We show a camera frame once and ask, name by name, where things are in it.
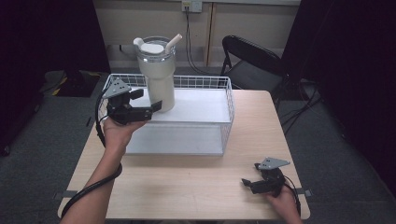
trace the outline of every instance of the table top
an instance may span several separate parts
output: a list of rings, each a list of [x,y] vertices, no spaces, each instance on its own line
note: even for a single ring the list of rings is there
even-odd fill
[[[252,194],[241,178],[262,180],[255,162],[265,157],[290,161],[281,167],[296,188],[301,186],[267,91],[233,91],[235,114],[223,156],[125,155],[106,218],[260,220],[277,219],[271,204]],[[104,152],[92,128],[68,190],[81,190]],[[310,216],[299,195],[302,219]],[[69,199],[63,199],[58,214]]]

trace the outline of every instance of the gray carpet floor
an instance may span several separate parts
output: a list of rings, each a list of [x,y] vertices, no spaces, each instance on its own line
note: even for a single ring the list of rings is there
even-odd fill
[[[218,73],[219,68],[208,71]],[[60,74],[48,73],[46,85],[56,84]],[[196,72],[178,68],[175,74]],[[89,98],[55,97],[46,92],[39,111],[10,145],[10,156],[0,158],[0,223],[59,223],[60,201],[53,195],[67,188],[91,131],[95,100],[105,81],[102,76]],[[312,88],[306,86],[308,94],[313,93]],[[303,106],[304,101],[282,102],[278,111],[281,122]],[[286,135],[302,185],[314,193],[307,198],[311,217],[304,223],[396,223],[394,198],[366,159],[342,137],[340,127],[320,102],[306,110]]]

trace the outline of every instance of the chair backrest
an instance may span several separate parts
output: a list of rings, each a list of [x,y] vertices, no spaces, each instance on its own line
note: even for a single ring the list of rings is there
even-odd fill
[[[230,67],[229,53],[262,70],[282,77],[286,75],[282,62],[276,54],[242,37],[227,35],[222,40],[222,46],[226,55],[225,60],[228,61],[224,63],[227,63]]]

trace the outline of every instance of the hand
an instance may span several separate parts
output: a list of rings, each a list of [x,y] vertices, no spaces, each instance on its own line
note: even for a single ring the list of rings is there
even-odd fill
[[[138,121],[121,125],[111,118],[105,120],[104,134],[106,141],[106,149],[119,150],[125,154],[126,146],[131,141],[134,131],[145,125],[146,121]]]
[[[297,212],[294,194],[288,187],[283,186],[280,194],[276,198],[272,193],[264,193],[263,195],[287,223],[303,223]]]

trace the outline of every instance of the gray mounting plate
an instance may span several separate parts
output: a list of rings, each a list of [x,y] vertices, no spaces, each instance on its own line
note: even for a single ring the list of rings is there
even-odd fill
[[[117,95],[121,95],[125,92],[131,90],[131,87],[128,86],[125,82],[123,82],[119,77],[114,80],[111,85],[108,87],[107,91],[103,95],[104,99],[108,99]]]
[[[275,168],[289,164],[290,164],[289,161],[283,161],[280,159],[266,157],[265,160],[263,160],[262,163],[260,163],[259,170],[273,170]]]

